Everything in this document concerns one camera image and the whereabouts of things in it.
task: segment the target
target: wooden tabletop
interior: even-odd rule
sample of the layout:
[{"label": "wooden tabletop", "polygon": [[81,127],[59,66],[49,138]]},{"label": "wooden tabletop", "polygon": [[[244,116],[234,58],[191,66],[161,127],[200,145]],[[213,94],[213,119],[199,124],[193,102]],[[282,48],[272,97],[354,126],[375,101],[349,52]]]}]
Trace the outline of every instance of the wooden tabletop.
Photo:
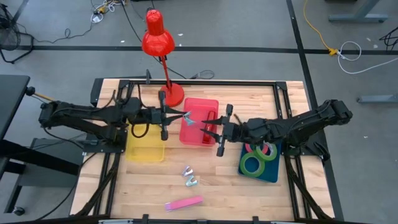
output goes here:
[{"label": "wooden tabletop", "polygon": [[[105,79],[99,96],[98,107],[104,106],[118,87],[118,79]],[[275,101],[269,86],[184,85],[185,97],[208,98],[219,101],[219,114],[225,113],[228,103],[234,105],[234,113],[241,120],[264,117],[276,118]],[[292,114],[308,111],[308,102],[302,82],[287,82]],[[141,85],[142,101],[146,106],[159,106],[158,85]],[[284,102],[280,93],[282,108]],[[176,107],[183,109],[183,103]],[[216,147],[184,145],[179,141],[181,121],[169,127],[169,139],[165,142],[165,158],[162,162],[142,163],[125,160],[122,154],[112,218],[142,218],[149,214],[155,219],[206,219],[206,220],[293,220],[285,162],[280,158],[277,183],[268,183],[238,175],[241,143],[226,143],[223,157],[216,156]],[[82,168],[73,199],[71,214],[79,211],[98,186],[103,154],[95,155]],[[331,199],[322,162],[317,156],[302,156],[303,172],[308,191],[319,206],[333,215]],[[198,185],[185,186],[181,173],[190,165]],[[302,196],[296,188],[300,214],[303,216]],[[101,211],[104,212],[105,190]],[[164,204],[183,198],[202,195],[204,202],[189,208],[166,212]]]}]

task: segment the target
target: yellow bin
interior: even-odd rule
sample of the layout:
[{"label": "yellow bin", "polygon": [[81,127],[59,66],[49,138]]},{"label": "yellow bin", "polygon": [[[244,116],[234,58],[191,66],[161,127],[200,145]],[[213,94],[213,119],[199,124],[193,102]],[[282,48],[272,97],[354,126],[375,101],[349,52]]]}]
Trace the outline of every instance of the yellow bin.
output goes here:
[{"label": "yellow bin", "polygon": [[[134,134],[141,136],[144,134],[146,124],[134,126]],[[142,138],[135,138],[131,134],[129,125],[126,144],[126,159],[137,162],[161,162],[164,159],[165,144],[160,138],[161,128],[158,125],[150,124],[148,133]]]}]

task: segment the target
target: green tape roll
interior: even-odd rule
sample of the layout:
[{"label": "green tape roll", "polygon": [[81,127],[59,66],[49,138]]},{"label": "green tape roll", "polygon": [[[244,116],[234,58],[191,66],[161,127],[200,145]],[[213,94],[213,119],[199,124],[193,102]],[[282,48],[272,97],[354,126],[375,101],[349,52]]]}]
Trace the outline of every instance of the green tape roll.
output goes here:
[{"label": "green tape roll", "polygon": [[[246,169],[245,165],[244,165],[244,164],[246,163],[246,161],[247,161],[248,159],[250,159],[250,158],[255,158],[255,159],[258,161],[258,163],[259,163],[259,168],[258,168],[256,171],[254,171],[254,172],[249,172],[249,171]],[[239,164],[239,168],[241,168],[242,173],[243,173],[244,175],[246,175],[246,176],[249,176],[249,177],[259,177],[259,176],[264,172],[264,169],[266,168],[266,164],[265,164],[263,161],[259,160],[259,159],[254,155],[253,152],[249,152],[249,153],[246,153],[245,155],[242,156],[241,162],[240,162],[240,164]]]},{"label": "green tape roll", "polygon": [[273,161],[276,158],[276,155],[278,154],[278,149],[277,149],[276,145],[269,144],[268,150],[270,151],[269,155],[262,153],[262,151],[260,150],[259,147],[257,147],[253,151],[253,153],[262,161],[266,161],[266,162]]}]

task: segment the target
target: pink object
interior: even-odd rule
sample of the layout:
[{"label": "pink object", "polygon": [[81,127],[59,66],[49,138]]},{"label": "pink object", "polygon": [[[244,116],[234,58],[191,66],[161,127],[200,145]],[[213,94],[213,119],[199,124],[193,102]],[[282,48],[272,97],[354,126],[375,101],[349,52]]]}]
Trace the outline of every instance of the pink object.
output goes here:
[{"label": "pink object", "polygon": [[[183,119],[181,122],[180,141],[184,144],[193,146],[213,146],[216,141],[211,138],[209,143],[203,143],[204,132],[201,128],[205,128],[206,124],[202,121],[208,119],[210,111],[215,112],[214,118],[218,118],[218,101],[200,98],[186,98],[184,101],[184,111],[191,112],[189,118],[195,121],[195,124],[188,126]],[[217,125],[213,125],[211,132],[217,132]]]},{"label": "pink object", "polygon": [[[247,152],[253,152],[253,150],[250,148],[250,145],[249,144],[244,144],[244,147],[246,148],[246,150],[247,150]],[[268,144],[264,144],[264,147],[262,148],[262,153],[264,153],[264,154],[266,154],[267,152],[268,152],[268,148],[269,148],[269,146],[268,146]]]},{"label": "pink object", "polygon": [[179,208],[183,208],[183,207],[188,207],[191,205],[196,205],[198,203],[202,203],[203,202],[203,197],[202,196],[196,196],[196,197],[192,197],[192,198],[186,198],[186,199],[182,199],[182,200],[178,200],[175,202],[169,202],[166,203],[164,205],[164,207],[166,208],[166,211],[172,211],[172,210],[176,210]]}]

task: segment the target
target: table frame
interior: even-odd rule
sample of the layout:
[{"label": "table frame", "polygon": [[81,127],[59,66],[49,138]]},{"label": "table frame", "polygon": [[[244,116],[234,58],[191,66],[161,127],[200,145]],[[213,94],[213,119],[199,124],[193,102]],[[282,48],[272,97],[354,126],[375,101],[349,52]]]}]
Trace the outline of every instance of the table frame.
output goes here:
[{"label": "table frame", "polygon": [[[103,80],[104,80],[103,78],[97,78],[94,82],[93,89],[91,90],[91,100],[90,101],[95,106],[96,106],[96,102],[99,99],[99,95],[101,93]],[[140,84],[140,85],[147,84],[146,79],[132,79],[131,81],[135,82],[137,84]],[[149,85],[164,85],[164,83],[165,83],[165,80],[151,80]],[[267,82],[267,81],[263,82],[263,81],[243,81],[243,80],[240,80],[240,81],[236,81],[236,80],[174,80],[174,83],[178,83],[180,85],[269,86],[269,87],[272,87],[273,91],[274,91],[275,109],[276,109],[278,118],[283,118],[282,106],[281,106],[280,98],[279,98],[279,90],[282,91],[282,94],[284,97],[287,117],[288,118],[292,117],[292,110],[290,107],[289,94],[287,92],[288,89],[287,89],[286,82]],[[295,159],[296,168],[297,168],[297,175],[298,175],[300,181],[305,186],[305,178],[304,178],[304,174],[303,174],[303,168],[302,168],[302,162],[301,162],[300,156],[301,155],[294,156],[294,159]],[[103,167],[102,167],[101,175],[99,178],[100,182],[101,182],[101,180],[103,180],[103,178],[106,175],[109,157],[110,157],[110,154],[106,154],[104,157]],[[114,159],[115,159],[114,162],[119,162],[120,156],[116,156]],[[289,156],[285,156],[285,162],[289,159],[290,159]],[[331,166],[324,166],[324,168],[325,168],[326,181],[328,182],[329,188],[331,187],[330,185],[332,185],[332,188],[336,189],[336,182],[335,182],[334,176],[327,175],[327,173],[329,173],[329,174],[333,173],[333,170],[327,171],[327,169],[331,169]],[[113,204],[113,195],[114,195],[114,190],[115,190],[115,186],[116,186],[116,178],[117,178],[116,175],[110,182],[108,200],[106,202],[106,212],[105,212],[106,215],[111,214],[111,209],[112,209],[112,204]],[[299,206],[298,206],[298,202],[297,202],[295,184],[291,177],[287,176],[287,178],[288,178],[290,200],[292,202],[292,210],[293,210],[293,214],[294,214],[294,219],[299,220],[299,219],[301,219],[301,217],[300,217],[300,213],[299,213]],[[333,201],[334,195],[331,194],[331,192],[329,192],[329,193],[330,193],[331,201]],[[333,204],[333,210],[335,210],[336,206],[339,206],[336,209],[337,211],[341,210],[340,201],[338,200],[338,202],[339,202],[338,205]],[[95,205],[93,215],[99,215],[100,206],[101,206],[101,198],[98,199],[98,201]],[[303,196],[303,206],[304,206],[305,218],[311,219],[312,218],[311,209],[310,209],[310,206],[309,206],[307,200],[304,198],[304,196]],[[145,221],[145,220],[148,221],[148,218],[149,218],[148,214],[143,214],[142,221]],[[187,222],[188,220],[155,220],[155,221],[168,222],[168,223],[183,223],[183,222]],[[221,222],[233,223],[234,221],[221,221]],[[240,222],[240,223],[252,223],[252,222],[253,221]]]}]

